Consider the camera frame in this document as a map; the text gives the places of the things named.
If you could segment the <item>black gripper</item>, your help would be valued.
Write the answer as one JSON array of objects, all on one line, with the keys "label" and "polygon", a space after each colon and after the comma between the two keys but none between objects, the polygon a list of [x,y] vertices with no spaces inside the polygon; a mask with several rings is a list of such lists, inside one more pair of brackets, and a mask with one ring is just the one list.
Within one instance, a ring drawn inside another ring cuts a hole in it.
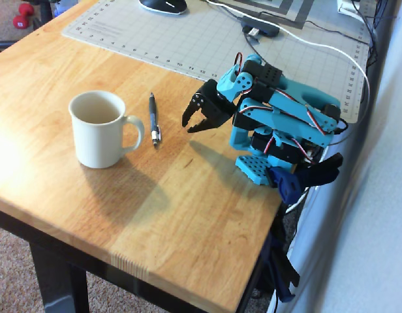
[{"label": "black gripper", "polygon": [[236,111],[236,106],[228,101],[217,90],[217,82],[208,80],[200,88],[200,92],[195,93],[189,105],[182,115],[182,127],[186,127],[193,114],[201,108],[204,119],[190,127],[188,133],[196,133],[209,129],[219,128],[227,122]]}]

